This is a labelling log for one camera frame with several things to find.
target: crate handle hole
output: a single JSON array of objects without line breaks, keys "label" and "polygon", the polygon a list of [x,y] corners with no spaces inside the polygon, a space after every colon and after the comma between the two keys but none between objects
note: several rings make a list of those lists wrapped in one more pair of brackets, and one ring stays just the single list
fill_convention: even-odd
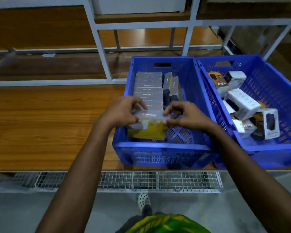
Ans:
[{"label": "crate handle hole", "polygon": [[214,67],[233,66],[235,61],[217,61]]},{"label": "crate handle hole", "polygon": [[154,67],[171,67],[171,63],[154,63]]}]

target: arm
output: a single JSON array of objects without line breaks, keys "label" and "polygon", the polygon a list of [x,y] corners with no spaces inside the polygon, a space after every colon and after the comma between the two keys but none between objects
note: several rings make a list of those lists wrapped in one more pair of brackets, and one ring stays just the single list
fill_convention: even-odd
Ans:
[{"label": "arm", "polygon": [[214,141],[239,192],[265,229],[268,232],[291,232],[291,194],[196,105],[172,102],[164,114],[174,109],[183,112],[182,118],[165,123],[200,129]]},{"label": "arm", "polygon": [[137,97],[122,97],[99,119],[75,158],[36,232],[84,232],[90,216],[110,131],[138,122],[132,107],[147,109]]}]

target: blue plastic crate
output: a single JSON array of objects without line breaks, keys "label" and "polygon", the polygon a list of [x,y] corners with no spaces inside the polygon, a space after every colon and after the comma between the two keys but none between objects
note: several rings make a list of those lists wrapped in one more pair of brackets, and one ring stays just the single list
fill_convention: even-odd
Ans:
[{"label": "blue plastic crate", "polygon": [[[133,95],[137,71],[172,72],[179,76],[182,100],[193,102],[216,121],[193,57],[132,57],[124,96]],[[112,146],[124,165],[202,168],[218,156],[207,135],[181,127],[168,129],[164,141],[130,138],[126,128],[119,127]]]},{"label": "blue plastic crate", "polygon": [[[258,55],[231,55],[197,58],[218,124],[264,168],[291,166],[291,82]],[[243,71],[247,79],[241,89],[269,108],[278,109],[280,137],[267,141],[242,139],[221,100],[209,71]],[[220,158],[216,167],[225,168]]]}]

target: white shoe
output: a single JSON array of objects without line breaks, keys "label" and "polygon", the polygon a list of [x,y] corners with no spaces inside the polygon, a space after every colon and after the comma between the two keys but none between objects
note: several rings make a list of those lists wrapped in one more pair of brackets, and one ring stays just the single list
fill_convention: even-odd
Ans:
[{"label": "white shoe", "polygon": [[147,193],[140,193],[138,196],[138,207],[142,213],[142,209],[145,205],[151,205],[150,197]]}]

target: yellow-green fabric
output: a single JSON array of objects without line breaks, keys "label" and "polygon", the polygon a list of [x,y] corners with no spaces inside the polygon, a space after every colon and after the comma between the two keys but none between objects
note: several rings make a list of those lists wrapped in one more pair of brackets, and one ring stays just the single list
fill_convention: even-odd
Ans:
[{"label": "yellow-green fabric", "polygon": [[210,233],[200,224],[183,215],[153,215],[136,223],[126,233]]}]

